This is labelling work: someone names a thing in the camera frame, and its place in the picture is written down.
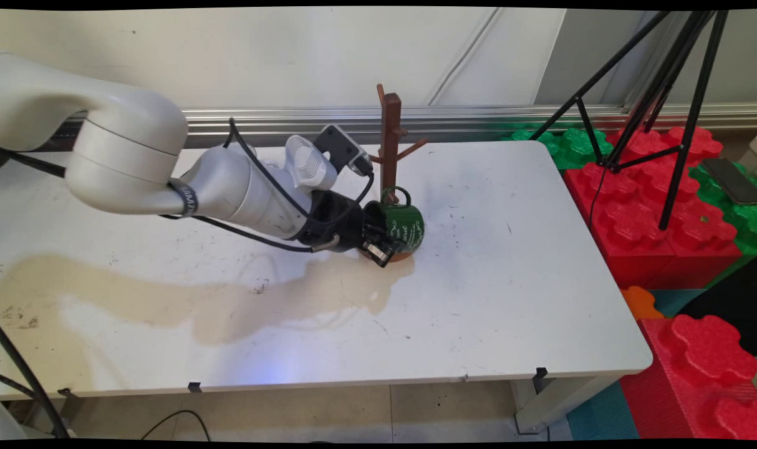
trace tripod leg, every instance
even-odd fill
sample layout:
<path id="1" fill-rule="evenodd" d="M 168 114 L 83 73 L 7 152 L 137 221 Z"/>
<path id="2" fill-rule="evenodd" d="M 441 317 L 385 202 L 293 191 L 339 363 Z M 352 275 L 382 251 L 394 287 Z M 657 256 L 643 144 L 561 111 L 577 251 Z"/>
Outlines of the tripod leg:
<path id="1" fill-rule="evenodd" d="M 667 75 L 670 73 L 670 69 L 675 66 L 675 63 L 678 62 L 678 60 L 683 58 L 684 54 L 688 54 L 692 51 L 692 48 L 688 46 L 687 43 L 695 32 L 695 29 L 698 29 L 703 25 L 703 20 L 706 18 L 707 14 L 709 14 L 708 11 L 692 11 L 689 18 L 687 18 L 686 23 L 683 24 L 683 29 L 678 33 L 678 37 L 675 38 L 675 43 L 672 44 L 672 48 L 670 48 L 666 58 L 658 68 L 650 85 L 647 86 L 647 90 L 645 91 L 642 100 L 636 105 L 633 113 L 630 114 L 629 122 L 627 122 L 627 125 L 623 130 L 620 140 L 618 140 L 617 145 L 614 146 L 614 150 L 612 150 L 612 153 L 609 155 L 609 159 L 607 159 L 610 164 L 616 164 L 620 161 L 620 156 L 625 149 L 625 146 L 629 144 L 629 140 L 636 131 L 636 128 L 642 123 L 644 115 L 650 110 L 650 106 L 655 102 L 656 95 L 664 86 L 664 82 L 667 80 Z"/>
<path id="2" fill-rule="evenodd" d="M 694 47 L 695 43 L 697 42 L 697 38 L 700 37 L 700 32 L 703 31 L 703 28 L 706 28 L 706 23 L 711 18 L 711 14 L 707 15 L 707 17 L 703 20 L 703 25 L 701 25 L 698 29 L 696 29 L 694 35 L 690 38 L 690 43 L 687 45 Z M 686 55 L 683 56 L 683 58 L 680 60 L 678 65 L 676 65 L 672 69 L 672 73 L 667 76 L 667 82 L 666 86 L 661 90 L 661 95 L 658 97 L 658 102 L 655 103 L 655 108 L 653 108 L 653 112 L 650 113 L 650 116 L 647 117 L 646 122 L 644 122 L 644 132 L 649 133 L 650 130 L 653 129 L 653 125 L 655 125 L 655 120 L 658 119 L 658 113 L 661 112 L 661 108 L 663 108 L 664 103 L 667 102 L 667 96 L 669 96 L 670 91 L 672 91 L 672 86 L 675 85 L 675 80 L 678 79 L 678 75 L 680 75 L 680 71 L 683 69 L 683 65 L 686 64 L 686 60 L 689 59 L 689 53 L 686 53 Z"/>
<path id="3" fill-rule="evenodd" d="M 652 29 L 655 28 L 655 26 L 658 25 L 658 23 L 661 23 L 661 20 L 664 20 L 664 18 L 669 14 L 669 11 L 659 11 L 658 14 L 655 15 L 652 19 L 650 19 L 650 22 L 647 23 L 643 28 L 641 28 L 636 34 L 633 35 L 633 37 L 630 38 L 630 40 L 623 46 L 623 48 L 620 49 L 614 56 L 612 56 L 611 59 L 609 59 L 608 62 L 606 62 L 603 67 L 600 68 L 600 70 L 597 71 L 596 74 L 592 75 L 592 77 L 584 83 L 584 85 L 581 86 L 580 89 L 578 89 L 577 92 L 575 92 L 572 97 L 570 97 L 569 100 L 567 100 L 564 105 L 559 108 L 558 111 L 556 111 L 555 114 L 550 117 L 547 122 L 544 123 L 544 125 L 541 125 L 539 127 L 539 130 L 534 133 L 529 140 L 536 140 L 538 139 L 542 133 L 547 131 L 547 128 L 550 128 L 551 125 L 556 123 L 556 120 L 559 119 L 562 115 L 564 115 L 565 112 L 567 112 L 570 108 L 572 108 L 573 105 L 575 105 L 576 97 L 583 97 L 584 94 L 589 91 L 589 89 L 592 88 L 593 85 L 595 85 L 598 80 L 600 80 L 606 73 L 609 73 L 609 70 L 612 69 L 616 65 L 616 63 L 620 62 L 623 57 L 629 53 L 630 49 L 636 46 L 645 36 L 647 36 Z"/>
<path id="4" fill-rule="evenodd" d="M 717 49 L 720 48 L 720 41 L 723 37 L 727 11 L 717 11 L 717 17 L 714 20 L 714 28 L 711 29 L 711 36 L 706 47 L 706 54 L 703 57 L 703 65 L 700 68 L 700 76 L 695 87 L 695 96 L 692 99 L 692 107 L 689 108 L 689 118 L 686 120 L 686 128 L 683 130 L 683 140 L 680 143 L 678 151 L 678 162 L 675 163 L 675 169 L 672 171 L 670 188 L 667 191 L 667 200 L 664 202 L 664 209 L 661 212 L 661 221 L 658 222 L 660 230 L 666 230 L 672 215 L 672 206 L 675 204 L 675 196 L 678 194 L 681 176 L 683 176 L 683 167 L 686 165 L 686 159 L 689 156 L 689 147 L 692 145 L 692 137 L 695 134 L 697 119 L 700 116 L 700 107 L 703 105 L 703 97 L 706 95 L 708 79 L 711 77 L 711 69 L 714 67 L 714 59 L 717 55 Z"/>

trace black clip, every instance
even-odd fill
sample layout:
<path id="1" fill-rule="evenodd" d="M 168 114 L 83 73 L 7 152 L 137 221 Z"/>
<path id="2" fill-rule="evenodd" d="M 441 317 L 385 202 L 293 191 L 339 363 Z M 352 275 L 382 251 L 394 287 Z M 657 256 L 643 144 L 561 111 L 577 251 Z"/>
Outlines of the black clip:
<path id="1" fill-rule="evenodd" d="M 74 395 L 74 393 L 71 392 L 71 389 L 68 389 L 67 387 L 62 390 L 57 390 L 57 393 L 67 397 L 67 398 L 77 398 L 79 396 Z"/>

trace table leg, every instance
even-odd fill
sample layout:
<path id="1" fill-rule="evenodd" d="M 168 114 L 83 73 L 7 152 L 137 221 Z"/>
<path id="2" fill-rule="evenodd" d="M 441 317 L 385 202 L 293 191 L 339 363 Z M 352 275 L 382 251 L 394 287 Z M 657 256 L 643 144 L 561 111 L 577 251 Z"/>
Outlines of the table leg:
<path id="1" fill-rule="evenodd" d="M 518 412 L 514 416 L 519 432 L 541 432 L 619 378 L 618 375 L 602 375 L 563 377 L 550 381 L 544 390 L 530 400 L 521 397 L 524 402 L 518 404 Z"/>

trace black cable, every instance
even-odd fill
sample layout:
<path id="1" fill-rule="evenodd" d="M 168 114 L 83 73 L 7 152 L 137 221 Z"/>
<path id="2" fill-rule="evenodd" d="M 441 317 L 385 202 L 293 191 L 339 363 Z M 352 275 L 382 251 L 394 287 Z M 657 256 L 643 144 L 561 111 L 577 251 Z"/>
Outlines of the black cable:
<path id="1" fill-rule="evenodd" d="M 151 432 L 154 432 L 154 429 L 156 429 L 157 427 L 159 427 L 160 424 L 165 423 L 165 421 L 170 420 L 171 418 L 173 418 L 176 415 L 179 415 L 180 413 L 190 413 L 193 416 L 195 416 L 197 418 L 197 420 L 199 421 L 199 423 L 201 423 L 201 428 L 204 429 L 204 435 L 207 435 L 207 441 L 211 441 L 210 433 L 207 432 L 207 426 L 204 425 L 204 420 L 202 420 L 201 416 L 199 416 L 196 412 L 191 411 L 191 410 L 180 410 L 179 412 L 173 412 L 173 413 L 171 413 L 170 415 L 166 416 L 164 418 L 164 420 L 159 421 L 159 423 L 157 423 L 154 427 L 151 427 L 150 431 L 145 432 L 145 435 L 143 435 L 143 437 L 141 438 L 141 440 L 145 440 L 145 437 L 148 437 L 148 435 Z"/>
<path id="2" fill-rule="evenodd" d="M 61 165 L 52 164 L 51 162 L 41 161 L 40 159 L 35 159 L 34 157 L 25 156 L 20 153 L 16 153 L 15 151 L 9 151 L 9 150 L 3 150 L 3 148 L 0 148 L 0 153 L 4 154 L 5 156 L 9 157 L 13 161 L 20 162 L 23 165 L 29 165 L 32 168 L 36 168 L 40 171 L 45 171 L 46 173 L 50 175 L 54 175 L 57 177 L 65 177 L 65 167 L 62 167 Z"/>
<path id="3" fill-rule="evenodd" d="M 28 389 L 27 387 L 23 386 L 22 384 L 19 384 L 18 382 L 10 379 L 9 377 L 6 377 L 0 374 L 0 382 L 2 384 L 7 385 L 8 387 L 13 387 L 16 390 L 19 390 L 23 394 L 29 396 L 31 400 L 37 401 L 37 396 L 34 395 L 33 390 Z"/>
<path id="4" fill-rule="evenodd" d="M 32 394 L 36 396 L 37 403 L 46 410 L 46 414 L 49 416 L 51 424 L 54 426 L 54 433 L 57 435 L 57 438 L 70 438 L 68 436 L 68 431 L 65 429 L 65 424 L 62 423 L 62 419 L 60 418 L 59 413 L 57 413 L 57 409 L 54 408 L 54 404 L 51 403 L 49 396 L 46 395 L 40 382 L 37 381 L 37 377 L 34 376 L 34 373 L 29 365 L 27 365 L 27 362 L 24 361 L 21 353 L 16 349 L 16 346 L 13 345 L 13 342 L 7 338 L 7 334 L 4 333 L 1 326 L 0 344 L 7 354 L 10 355 L 11 360 L 16 364 L 16 367 L 20 370 L 25 380 L 27 380 L 27 383 L 32 387 Z"/>
<path id="5" fill-rule="evenodd" d="M 270 174 L 270 171 L 268 171 L 268 169 L 265 168 L 264 165 L 262 165 L 262 162 L 260 162 L 259 159 L 256 158 L 256 154 L 254 154 L 253 151 L 251 151 L 251 148 L 248 146 L 247 143 L 245 143 L 242 136 L 239 135 L 239 131 L 237 130 L 237 125 L 234 122 L 234 117 L 229 118 L 229 127 L 231 128 L 230 134 L 234 135 L 235 139 L 237 139 L 237 143 L 239 143 L 239 146 L 243 148 L 247 156 L 250 157 L 251 161 L 254 163 L 254 165 L 256 165 L 256 168 L 258 168 L 259 171 L 261 171 L 262 174 L 268 179 L 268 181 L 270 181 L 270 183 L 273 184 L 273 187 L 276 188 L 276 190 L 278 190 L 282 196 L 284 196 L 284 199 L 290 202 L 292 207 L 296 208 L 296 210 L 299 213 L 301 213 L 302 216 L 304 216 L 308 221 L 311 221 L 316 225 L 329 226 L 329 225 L 335 224 L 341 219 L 344 219 L 346 216 L 348 216 L 349 213 L 351 213 L 351 211 L 354 208 L 359 207 L 359 203 L 362 201 L 362 199 L 364 199 L 365 195 L 367 195 L 367 192 L 370 191 L 370 187 L 373 185 L 373 173 L 371 171 L 370 173 L 367 174 L 367 185 L 365 186 L 364 190 L 362 190 L 362 193 L 359 194 L 359 197 L 356 198 L 356 202 L 353 205 L 351 205 L 351 207 L 348 208 L 348 210 L 341 213 L 337 218 L 331 221 L 319 221 L 315 217 L 311 216 L 307 211 L 305 211 L 304 208 L 302 208 L 301 205 L 299 205 L 296 202 L 296 200 L 294 200 L 292 196 L 290 196 L 290 194 L 284 190 L 281 184 L 279 184 L 279 182 L 276 181 L 273 175 Z"/>
<path id="6" fill-rule="evenodd" d="M 171 220 L 178 220 L 180 217 L 178 216 L 172 216 L 172 215 L 160 215 L 163 218 L 169 218 Z M 213 220 L 208 216 L 194 216 L 196 220 L 204 221 L 205 223 L 211 224 L 213 226 L 217 226 L 221 229 L 225 229 L 230 233 L 236 233 L 239 236 L 244 236 L 244 238 L 253 239 L 254 241 L 258 241 L 264 244 L 268 244 L 274 248 L 280 248 L 280 249 L 286 249 L 287 251 L 293 251 L 296 253 L 312 253 L 313 248 L 310 246 L 292 246 L 289 244 L 282 244 L 279 242 L 271 241 L 271 239 L 262 238 L 261 236 L 257 236 L 256 234 L 248 233 L 244 230 L 235 228 L 233 226 L 229 226 L 228 224 L 225 224 L 223 222 Z"/>
<path id="7" fill-rule="evenodd" d="M 8 151 L 3 150 L 0 148 L 0 151 L 2 151 L 5 154 L 10 154 L 11 159 L 17 162 L 21 162 L 22 164 L 29 165 L 32 168 L 36 168 L 36 170 L 45 171 L 48 174 L 57 176 L 57 177 L 65 177 L 65 167 L 62 167 L 61 165 L 52 164 L 51 162 L 41 161 L 40 159 L 35 159 L 34 157 L 25 156 L 23 154 L 18 154 L 14 151 Z M 171 215 L 158 215 L 162 218 L 168 218 L 171 220 L 178 220 L 180 217 L 178 216 L 171 216 Z M 239 236 L 244 236 L 244 238 L 253 239 L 253 241 L 258 241 L 267 245 L 270 245 L 274 248 L 279 249 L 285 249 L 287 251 L 293 251 L 296 253 L 312 253 L 313 249 L 312 247 L 307 246 L 291 246 L 289 244 L 281 244 L 275 241 L 271 241 L 270 239 L 262 238 L 261 236 L 257 236 L 255 234 L 247 233 L 244 230 L 234 228 L 229 226 L 228 224 L 224 224 L 220 221 L 213 220 L 211 218 L 208 218 L 206 216 L 194 216 L 196 220 L 204 221 L 205 223 L 211 224 L 213 226 L 217 226 L 221 229 L 225 229 L 230 233 L 236 233 Z"/>
<path id="8" fill-rule="evenodd" d="M 597 201 L 598 195 L 600 195 L 600 189 L 603 187 L 603 179 L 606 177 L 606 171 L 609 170 L 609 163 L 606 162 L 606 165 L 603 167 L 603 174 L 600 176 L 600 184 L 598 184 L 597 191 L 595 192 L 595 197 L 592 199 L 592 207 L 589 208 L 589 230 L 592 231 L 592 214 L 595 213 L 595 201 Z"/>
<path id="9" fill-rule="evenodd" d="M 627 144 L 627 146 L 633 145 L 636 142 L 636 140 L 638 140 L 641 136 L 642 136 L 641 132 L 638 133 L 638 134 L 636 134 L 636 137 L 634 137 L 634 139 L 632 140 L 632 142 L 629 142 L 629 144 Z M 600 176 L 600 184 L 598 184 L 598 186 L 597 186 L 597 191 L 595 192 L 595 197 L 592 199 L 592 206 L 589 208 L 589 231 L 592 231 L 592 225 L 594 225 L 593 222 L 592 222 L 592 214 L 595 213 L 595 201 L 597 201 L 597 197 L 598 197 L 598 195 L 600 195 L 600 189 L 603 188 L 603 179 L 604 179 L 604 177 L 606 177 L 606 170 L 608 170 L 608 169 L 609 169 L 609 159 L 606 158 L 606 163 L 605 163 L 605 165 L 603 167 L 603 174 Z"/>

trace smartphone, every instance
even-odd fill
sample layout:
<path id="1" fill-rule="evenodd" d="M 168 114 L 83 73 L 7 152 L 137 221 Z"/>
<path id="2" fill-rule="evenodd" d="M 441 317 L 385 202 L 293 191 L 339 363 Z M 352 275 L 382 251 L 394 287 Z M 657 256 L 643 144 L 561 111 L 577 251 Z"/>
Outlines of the smartphone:
<path id="1" fill-rule="evenodd" d="M 727 159 L 703 159 L 703 167 L 738 205 L 757 205 L 757 187 Z"/>

